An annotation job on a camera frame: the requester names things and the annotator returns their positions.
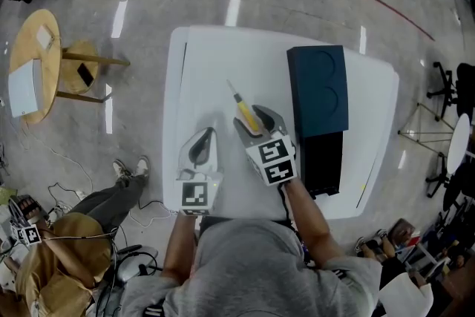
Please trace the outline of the black phone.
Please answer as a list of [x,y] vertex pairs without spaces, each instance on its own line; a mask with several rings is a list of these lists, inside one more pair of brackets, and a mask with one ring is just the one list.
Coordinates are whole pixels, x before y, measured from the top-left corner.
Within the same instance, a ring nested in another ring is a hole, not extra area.
[[80,66],[77,68],[77,73],[79,74],[82,81],[85,83],[85,86],[89,88],[94,81],[94,77],[88,70],[84,62],[81,63]]

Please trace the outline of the round wooden table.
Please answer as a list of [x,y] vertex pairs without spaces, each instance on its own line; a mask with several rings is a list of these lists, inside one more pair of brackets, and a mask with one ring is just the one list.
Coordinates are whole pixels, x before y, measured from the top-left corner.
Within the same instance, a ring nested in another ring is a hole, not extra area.
[[[44,27],[52,36],[52,42],[48,49],[40,46],[36,38],[37,32]],[[84,95],[90,88],[83,87],[80,91],[67,93],[59,90],[59,81],[75,82],[79,77],[76,69],[83,63],[91,63],[90,69],[93,77],[97,77],[99,65],[124,65],[130,62],[98,56],[94,45],[87,41],[78,41],[67,48],[62,47],[59,25],[56,17],[46,9],[33,12],[23,23],[10,53],[10,72],[19,69],[31,59],[39,59],[41,62],[40,75],[40,100],[43,108],[24,118],[28,123],[36,124],[42,121],[51,110],[55,98],[81,100],[84,102],[102,103],[101,99],[86,97]]]

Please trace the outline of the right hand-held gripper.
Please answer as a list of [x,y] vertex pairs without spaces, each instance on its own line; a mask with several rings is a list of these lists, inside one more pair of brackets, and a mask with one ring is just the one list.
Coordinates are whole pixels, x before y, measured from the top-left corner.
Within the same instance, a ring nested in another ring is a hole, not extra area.
[[241,119],[233,119],[252,167],[267,186],[276,186],[295,178],[296,150],[291,137],[286,134],[283,117],[262,105],[253,105],[252,110],[269,136],[252,134]]

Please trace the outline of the round white side table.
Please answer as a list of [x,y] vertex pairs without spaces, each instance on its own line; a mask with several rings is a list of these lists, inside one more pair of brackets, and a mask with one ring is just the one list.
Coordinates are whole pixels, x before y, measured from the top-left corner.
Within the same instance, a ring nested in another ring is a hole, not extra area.
[[[442,126],[437,131],[423,129],[423,113],[433,116],[435,122]],[[471,121],[467,114],[461,114],[454,125],[451,125],[435,111],[418,102],[407,122],[397,131],[400,137],[427,149],[445,159],[446,169],[453,174],[462,164],[466,156],[473,156],[468,151],[471,137]]]

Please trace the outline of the red brown bag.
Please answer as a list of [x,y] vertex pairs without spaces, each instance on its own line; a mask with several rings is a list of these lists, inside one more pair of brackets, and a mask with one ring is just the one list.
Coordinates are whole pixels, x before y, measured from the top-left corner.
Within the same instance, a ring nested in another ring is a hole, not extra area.
[[389,241],[394,247],[407,247],[420,242],[421,232],[409,221],[400,218],[388,233]]

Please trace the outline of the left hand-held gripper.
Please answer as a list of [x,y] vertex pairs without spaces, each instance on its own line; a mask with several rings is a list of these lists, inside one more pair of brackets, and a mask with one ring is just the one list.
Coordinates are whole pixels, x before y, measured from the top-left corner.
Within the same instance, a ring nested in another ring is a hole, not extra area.
[[210,215],[223,181],[223,174],[217,171],[217,134],[212,127],[199,130],[186,141],[180,149],[178,166],[184,169],[176,179],[180,212]]

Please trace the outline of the person's grey shirt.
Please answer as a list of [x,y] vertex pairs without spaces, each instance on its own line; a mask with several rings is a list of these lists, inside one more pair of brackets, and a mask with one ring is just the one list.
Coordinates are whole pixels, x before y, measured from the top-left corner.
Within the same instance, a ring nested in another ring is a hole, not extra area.
[[200,237],[184,284],[127,282],[119,317],[370,317],[381,264],[343,256],[309,269],[296,235],[267,220],[230,220]]

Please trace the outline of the person's right forearm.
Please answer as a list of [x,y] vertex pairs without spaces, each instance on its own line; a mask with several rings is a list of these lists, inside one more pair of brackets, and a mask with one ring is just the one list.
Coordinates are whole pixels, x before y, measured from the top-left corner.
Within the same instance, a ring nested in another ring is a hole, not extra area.
[[345,256],[344,250],[331,235],[329,225],[318,205],[310,197],[298,177],[284,184],[295,225],[318,267],[334,258]]

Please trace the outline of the person's left forearm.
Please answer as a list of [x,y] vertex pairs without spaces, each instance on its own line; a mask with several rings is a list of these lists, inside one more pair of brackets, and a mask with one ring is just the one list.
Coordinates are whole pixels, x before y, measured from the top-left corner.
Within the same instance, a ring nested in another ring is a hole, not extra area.
[[196,216],[179,214],[168,241],[162,277],[183,284],[190,276],[195,251]]

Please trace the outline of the yellow handled screwdriver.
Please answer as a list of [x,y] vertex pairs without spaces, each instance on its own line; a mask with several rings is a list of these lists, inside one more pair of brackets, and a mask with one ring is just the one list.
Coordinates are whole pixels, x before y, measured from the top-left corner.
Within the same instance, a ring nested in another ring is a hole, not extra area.
[[235,90],[232,83],[228,79],[226,80],[226,82],[227,82],[227,85],[229,86],[230,91],[232,92],[235,102],[237,103],[237,107],[239,108],[248,126],[251,128],[253,132],[259,132],[259,126],[255,118],[253,117],[251,111],[249,110],[249,107],[244,102],[241,95]]

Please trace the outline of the flat white box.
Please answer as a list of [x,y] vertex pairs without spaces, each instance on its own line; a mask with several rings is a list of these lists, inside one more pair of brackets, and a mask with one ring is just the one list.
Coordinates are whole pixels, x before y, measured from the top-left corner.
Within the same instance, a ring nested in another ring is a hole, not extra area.
[[43,108],[42,62],[31,59],[8,76],[12,117],[22,117]]

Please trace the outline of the small white pad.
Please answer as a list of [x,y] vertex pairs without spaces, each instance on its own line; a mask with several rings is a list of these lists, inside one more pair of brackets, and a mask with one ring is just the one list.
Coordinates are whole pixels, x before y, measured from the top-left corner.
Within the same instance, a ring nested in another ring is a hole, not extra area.
[[54,41],[54,36],[45,25],[40,25],[36,33],[36,40],[43,50],[49,50]]

